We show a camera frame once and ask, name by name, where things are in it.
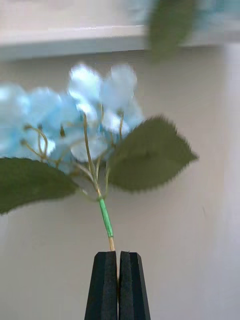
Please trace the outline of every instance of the white shelf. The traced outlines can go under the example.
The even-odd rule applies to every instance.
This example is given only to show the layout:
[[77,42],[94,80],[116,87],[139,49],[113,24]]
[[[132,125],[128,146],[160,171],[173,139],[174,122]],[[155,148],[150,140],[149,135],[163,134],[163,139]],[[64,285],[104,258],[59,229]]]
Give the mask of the white shelf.
[[[0,59],[146,49],[145,28],[131,25],[124,0],[1,0]],[[240,40],[240,26],[195,32],[187,46]]]

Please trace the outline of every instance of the leaf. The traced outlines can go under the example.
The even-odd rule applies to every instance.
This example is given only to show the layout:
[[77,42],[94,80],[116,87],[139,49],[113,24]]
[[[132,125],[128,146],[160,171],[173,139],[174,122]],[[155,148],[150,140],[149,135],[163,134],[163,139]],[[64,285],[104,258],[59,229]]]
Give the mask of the leaf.
[[153,10],[148,41],[154,60],[168,58],[193,29],[196,0],[160,0]]
[[109,182],[128,191],[156,188],[198,158],[164,117],[147,119],[116,147]]
[[26,158],[0,158],[0,214],[70,196],[79,186],[58,169]]

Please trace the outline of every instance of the hydrangea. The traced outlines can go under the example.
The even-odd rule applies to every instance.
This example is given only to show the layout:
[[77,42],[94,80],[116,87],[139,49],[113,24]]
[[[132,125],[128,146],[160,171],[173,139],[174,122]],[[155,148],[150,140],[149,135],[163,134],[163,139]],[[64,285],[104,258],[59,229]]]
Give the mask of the hydrangea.
[[106,160],[144,120],[136,86],[127,64],[113,66],[103,78],[82,63],[71,69],[63,93],[0,85],[0,158],[38,159],[73,173],[76,163],[88,162],[86,127],[91,158]]

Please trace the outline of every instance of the green leaf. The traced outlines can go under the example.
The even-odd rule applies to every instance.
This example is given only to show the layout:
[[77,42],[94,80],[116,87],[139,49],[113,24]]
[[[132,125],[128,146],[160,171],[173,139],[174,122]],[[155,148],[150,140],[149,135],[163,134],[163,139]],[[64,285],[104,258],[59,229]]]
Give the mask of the green leaf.
[[109,182],[128,191],[155,188],[197,158],[173,123],[150,118],[116,147],[108,161]]
[[46,163],[25,158],[0,159],[0,214],[28,203],[72,195],[78,187]]
[[153,10],[148,41],[154,60],[168,58],[193,29],[196,0],[160,0]]

